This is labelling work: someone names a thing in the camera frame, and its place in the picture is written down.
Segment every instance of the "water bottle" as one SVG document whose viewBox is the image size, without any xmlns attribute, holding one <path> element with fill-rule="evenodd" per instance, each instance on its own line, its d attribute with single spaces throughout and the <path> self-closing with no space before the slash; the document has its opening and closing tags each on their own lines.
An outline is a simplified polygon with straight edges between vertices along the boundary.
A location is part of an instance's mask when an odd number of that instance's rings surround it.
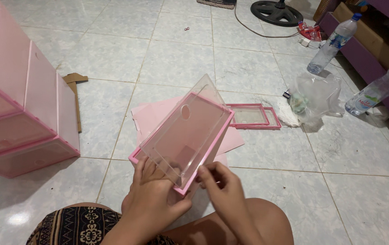
<svg viewBox="0 0 389 245">
<path fill-rule="evenodd" d="M 345 110 L 352 115 L 360 115 L 389 96 L 389 70 L 381 78 L 374 80 L 345 104 Z"/>
<path fill-rule="evenodd" d="M 349 20 L 340 23 L 326 43 L 320 48 L 316 56 L 311 60 L 306 68 L 312 74 L 320 73 L 329 62 L 335 57 L 339 49 L 353 37 L 358 26 L 356 22 L 362 14 L 354 14 Z"/>
</svg>

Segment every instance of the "bottle label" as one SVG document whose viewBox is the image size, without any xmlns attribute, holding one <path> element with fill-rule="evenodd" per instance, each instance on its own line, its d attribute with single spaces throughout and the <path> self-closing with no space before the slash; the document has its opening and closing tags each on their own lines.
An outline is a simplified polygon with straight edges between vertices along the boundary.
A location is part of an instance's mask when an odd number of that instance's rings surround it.
<svg viewBox="0 0 389 245">
<path fill-rule="evenodd" d="M 336 48 L 341 48 L 345 45 L 345 43 L 352 37 L 344 37 L 340 34 L 333 32 L 332 35 L 329 37 L 329 44 L 333 45 Z"/>
<path fill-rule="evenodd" d="M 376 97 L 361 96 L 356 100 L 356 108 L 359 110 L 366 111 L 379 102 L 380 100 L 378 100 Z"/>
</svg>

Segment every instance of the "bottle cap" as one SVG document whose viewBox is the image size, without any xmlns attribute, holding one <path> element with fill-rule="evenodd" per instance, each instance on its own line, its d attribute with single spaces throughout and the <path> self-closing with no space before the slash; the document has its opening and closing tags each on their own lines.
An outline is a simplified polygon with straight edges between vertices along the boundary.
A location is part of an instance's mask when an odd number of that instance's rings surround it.
<svg viewBox="0 0 389 245">
<path fill-rule="evenodd" d="M 362 14 L 356 13 L 356 14 L 353 15 L 352 20 L 358 21 L 361 17 L 362 17 Z"/>
</svg>

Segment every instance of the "plastic bag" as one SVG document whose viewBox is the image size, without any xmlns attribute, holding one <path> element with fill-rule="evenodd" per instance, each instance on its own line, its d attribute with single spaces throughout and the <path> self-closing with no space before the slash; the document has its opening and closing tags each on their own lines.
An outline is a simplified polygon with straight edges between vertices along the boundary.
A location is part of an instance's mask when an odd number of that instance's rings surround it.
<svg viewBox="0 0 389 245">
<path fill-rule="evenodd" d="M 339 106 L 341 78 L 332 74 L 326 79 L 317 79 L 309 74 L 299 75 L 290 87 L 290 106 L 301 122 L 311 122 L 324 115 L 342 116 Z"/>
</svg>

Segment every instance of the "tile floor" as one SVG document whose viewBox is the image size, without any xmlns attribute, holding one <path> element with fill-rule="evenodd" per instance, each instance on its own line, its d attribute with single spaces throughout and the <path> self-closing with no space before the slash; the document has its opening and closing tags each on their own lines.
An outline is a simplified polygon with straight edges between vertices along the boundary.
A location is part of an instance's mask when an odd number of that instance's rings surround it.
<svg viewBox="0 0 389 245">
<path fill-rule="evenodd" d="M 24 244 L 40 220 L 78 202 L 120 211 L 133 168 L 130 109 L 184 95 L 208 73 L 227 103 L 277 103 L 317 52 L 297 37 L 262 38 L 233 11 L 195 0 L 2 0 L 62 75 L 78 72 L 81 157 L 14 179 L 0 177 L 0 244 Z M 319 0 L 290 0 L 306 18 Z M 239 0 L 237 14 L 267 35 L 293 28 L 260 22 Z M 343 79 L 340 100 L 362 81 L 350 64 L 326 70 Z M 389 244 L 389 120 L 325 116 L 318 125 L 242 130 L 227 153 L 247 197 L 287 214 L 296 244 Z M 204 191 L 172 227 L 213 212 Z"/>
</svg>

